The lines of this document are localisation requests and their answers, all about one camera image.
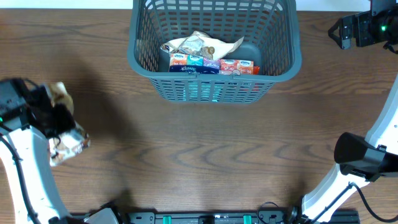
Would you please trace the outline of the brown labelled snack pouch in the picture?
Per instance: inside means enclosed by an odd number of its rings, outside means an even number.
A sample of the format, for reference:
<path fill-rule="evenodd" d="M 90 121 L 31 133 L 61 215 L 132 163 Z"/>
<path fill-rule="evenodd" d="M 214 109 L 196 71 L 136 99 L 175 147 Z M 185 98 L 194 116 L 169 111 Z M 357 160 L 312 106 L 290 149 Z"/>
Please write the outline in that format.
<path fill-rule="evenodd" d="M 62 82 L 48 84 L 47 92 L 53 106 L 64 105 L 71 114 L 74 113 L 73 99 Z M 52 167 L 59 166 L 81 154 L 90 146 L 90 142 L 89 134 L 75 121 L 74 128 L 49 140 L 49 164 Z"/>

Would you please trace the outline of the beige paper pouch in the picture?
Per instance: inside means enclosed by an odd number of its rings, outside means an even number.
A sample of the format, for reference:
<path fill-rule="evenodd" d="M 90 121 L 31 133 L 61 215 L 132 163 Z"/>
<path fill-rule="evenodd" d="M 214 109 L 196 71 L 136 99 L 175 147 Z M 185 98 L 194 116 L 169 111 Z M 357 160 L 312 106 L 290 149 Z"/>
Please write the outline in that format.
<path fill-rule="evenodd" d="M 182 53 L 179 49 L 181 44 L 186 40 L 186 37 L 170 40 L 160 46 L 160 49 L 168 54 Z"/>
<path fill-rule="evenodd" d="M 181 44 L 179 49 L 183 54 L 201 56 L 209 60 L 218 60 L 234 52 L 243 43 L 243 40 L 244 37 L 241 37 L 235 42 L 227 43 L 219 39 L 214 39 L 204 32 L 194 31 Z"/>

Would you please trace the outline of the orange pasta package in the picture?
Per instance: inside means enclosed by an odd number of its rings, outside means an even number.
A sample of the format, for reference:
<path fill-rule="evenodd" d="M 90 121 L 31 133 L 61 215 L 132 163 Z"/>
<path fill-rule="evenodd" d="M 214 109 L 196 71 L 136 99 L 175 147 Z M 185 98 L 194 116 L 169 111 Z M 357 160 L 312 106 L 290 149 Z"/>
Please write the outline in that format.
<path fill-rule="evenodd" d="M 260 72 L 260 67 L 259 67 L 259 66 L 254 66 L 254 67 L 253 67 L 253 74 L 254 74 L 254 75 L 258 75 L 259 72 Z"/>

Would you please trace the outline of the grey plastic basket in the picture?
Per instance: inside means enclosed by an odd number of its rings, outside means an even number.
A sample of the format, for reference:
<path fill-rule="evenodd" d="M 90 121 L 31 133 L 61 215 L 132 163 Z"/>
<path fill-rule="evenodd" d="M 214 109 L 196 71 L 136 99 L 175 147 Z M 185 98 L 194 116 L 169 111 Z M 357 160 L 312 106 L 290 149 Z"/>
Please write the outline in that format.
<path fill-rule="evenodd" d="M 169 101 L 253 103 L 298 74 L 293 0 L 134 0 L 127 59 Z"/>

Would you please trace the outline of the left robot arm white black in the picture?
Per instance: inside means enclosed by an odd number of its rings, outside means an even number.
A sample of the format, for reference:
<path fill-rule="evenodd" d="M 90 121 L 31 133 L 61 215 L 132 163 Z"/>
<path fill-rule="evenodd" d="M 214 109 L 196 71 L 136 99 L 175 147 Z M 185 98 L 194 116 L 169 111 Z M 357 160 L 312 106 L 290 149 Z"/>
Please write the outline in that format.
<path fill-rule="evenodd" d="M 73 100 L 62 82 L 1 80 L 1 161 L 16 223 L 123 222 L 112 203 L 87 215 L 72 215 L 60 197 L 52 168 L 90 146 L 89 134 L 73 112 Z"/>

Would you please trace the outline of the colourful tissue multipack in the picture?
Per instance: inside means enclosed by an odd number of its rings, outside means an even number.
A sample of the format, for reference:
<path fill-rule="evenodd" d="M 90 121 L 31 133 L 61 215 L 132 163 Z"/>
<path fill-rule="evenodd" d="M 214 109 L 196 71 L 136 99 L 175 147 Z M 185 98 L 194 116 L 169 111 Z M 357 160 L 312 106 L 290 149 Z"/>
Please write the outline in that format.
<path fill-rule="evenodd" d="M 195 55 L 172 54 L 170 56 L 169 72 L 253 75 L 254 66 L 256 65 L 250 60 L 209 60 Z"/>

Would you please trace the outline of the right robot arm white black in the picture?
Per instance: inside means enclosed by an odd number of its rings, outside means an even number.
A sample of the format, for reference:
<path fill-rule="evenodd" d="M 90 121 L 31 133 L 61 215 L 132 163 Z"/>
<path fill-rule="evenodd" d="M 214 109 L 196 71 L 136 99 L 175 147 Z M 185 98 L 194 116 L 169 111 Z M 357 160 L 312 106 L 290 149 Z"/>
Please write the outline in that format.
<path fill-rule="evenodd" d="M 397 1 L 372 0 L 369 11 L 340 18 L 328 35 L 341 49 L 382 42 L 396 54 Z M 397 84 L 393 84 L 378 119 L 362 137 L 343 133 L 334 150 L 335 164 L 310 193 L 292 207 L 287 223 L 328 223 L 354 193 L 380 177 L 397 177 Z"/>

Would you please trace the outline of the mint green wipes packet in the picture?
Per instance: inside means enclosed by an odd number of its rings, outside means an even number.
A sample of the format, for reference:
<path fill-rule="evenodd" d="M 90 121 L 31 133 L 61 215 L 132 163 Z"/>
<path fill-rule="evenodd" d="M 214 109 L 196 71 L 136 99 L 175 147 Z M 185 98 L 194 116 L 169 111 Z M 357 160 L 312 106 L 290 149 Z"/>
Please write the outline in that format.
<path fill-rule="evenodd" d="M 189 83 L 183 92 L 185 101 L 220 102 L 223 86 L 219 84 L 202 83 L 201 88 L 197 83 Z"/>

